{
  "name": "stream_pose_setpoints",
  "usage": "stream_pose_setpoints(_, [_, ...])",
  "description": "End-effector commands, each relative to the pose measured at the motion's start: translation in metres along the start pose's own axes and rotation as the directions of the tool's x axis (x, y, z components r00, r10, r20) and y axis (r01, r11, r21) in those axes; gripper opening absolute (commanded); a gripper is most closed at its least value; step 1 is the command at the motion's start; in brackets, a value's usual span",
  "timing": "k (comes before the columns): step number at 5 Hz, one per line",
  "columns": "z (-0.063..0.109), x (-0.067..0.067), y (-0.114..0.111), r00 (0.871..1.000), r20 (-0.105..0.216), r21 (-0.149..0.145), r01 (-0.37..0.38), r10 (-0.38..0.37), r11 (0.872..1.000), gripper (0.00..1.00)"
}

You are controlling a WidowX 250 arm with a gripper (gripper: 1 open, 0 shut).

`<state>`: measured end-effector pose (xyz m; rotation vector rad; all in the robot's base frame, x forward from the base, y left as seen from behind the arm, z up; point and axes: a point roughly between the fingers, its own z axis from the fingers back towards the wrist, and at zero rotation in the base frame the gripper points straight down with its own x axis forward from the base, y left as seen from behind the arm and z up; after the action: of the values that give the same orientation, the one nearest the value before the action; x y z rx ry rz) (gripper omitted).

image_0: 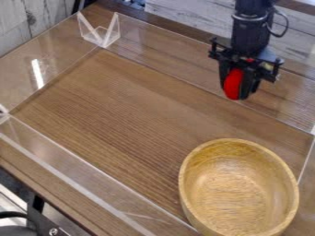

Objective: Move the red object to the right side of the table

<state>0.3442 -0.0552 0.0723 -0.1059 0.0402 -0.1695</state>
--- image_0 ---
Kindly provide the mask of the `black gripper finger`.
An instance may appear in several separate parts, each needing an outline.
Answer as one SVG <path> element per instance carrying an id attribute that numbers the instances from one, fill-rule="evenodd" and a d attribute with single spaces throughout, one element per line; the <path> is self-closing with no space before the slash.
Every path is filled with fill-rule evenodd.
<path id="1" fill-rule="evenodd" d="M 240 85 L 240 94 L 239 99 L 246 100 L 248 96 L 256 92 L 260 84 L 260 78 L 258 76 L 256 70 L 254 68 L 247 67 L 244 69 L 244 75 Z"/>
<path id="2" fill-rule="evenodd" d="M 219 78 L 220 78 L 220 87 L 224 87 L 226 79 L 228 76 L 231 64 L 227 60 L 219 61 Z"/>

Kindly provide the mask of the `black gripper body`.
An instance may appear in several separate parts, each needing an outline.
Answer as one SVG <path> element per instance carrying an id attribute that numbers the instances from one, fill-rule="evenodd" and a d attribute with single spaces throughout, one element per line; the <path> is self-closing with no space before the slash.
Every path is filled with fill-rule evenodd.
<path id="1" fill-rule="evenodd" d="M 214 60 L 230 61 L 231 68 L 246 69 L 251 67 L 256 70 L 260 80 L 275 83 L 279 78 L 279 67 L 284 64 L 284 59 L 278 57 L 268 47 L 262 49 L 258 53 L 246 55 L 235 51 L 231 47 L 231 39 L 224 41 L 216 37 L 210 39 L 211 48 L 208 57 Z"/>

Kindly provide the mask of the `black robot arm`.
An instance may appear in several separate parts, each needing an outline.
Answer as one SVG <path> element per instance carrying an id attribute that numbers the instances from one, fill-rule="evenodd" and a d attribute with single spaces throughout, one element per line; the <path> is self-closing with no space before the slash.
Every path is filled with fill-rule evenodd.
<path id="1" fill-rule="evenodd" d="M 236 0 L 231 38 L 228 42 L 211 39 L 208 56 L 218 62 L 220 87 L 231 100 L 246 100 L 262 80 L 278 80 L 284 59 L 268 44 L 272 36 L 286 35 L 290 21 L 275 4 L 276 0 Z"/>

